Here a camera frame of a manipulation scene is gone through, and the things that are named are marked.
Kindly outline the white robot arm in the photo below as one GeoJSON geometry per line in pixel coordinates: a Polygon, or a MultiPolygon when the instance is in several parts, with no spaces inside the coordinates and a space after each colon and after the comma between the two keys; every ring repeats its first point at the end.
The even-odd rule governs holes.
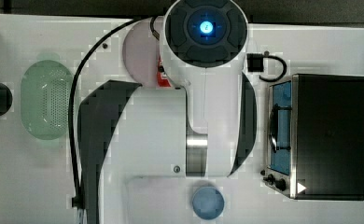
{"type": "Polygon", "coordinates": [[[226,177],[242,165],[257,133],[248,39],[233,0],[176,0],[159,37],[171,86],[108,80],[82,101],[87,224],[128,224],[127,185],[138,177],[226,177]]]}

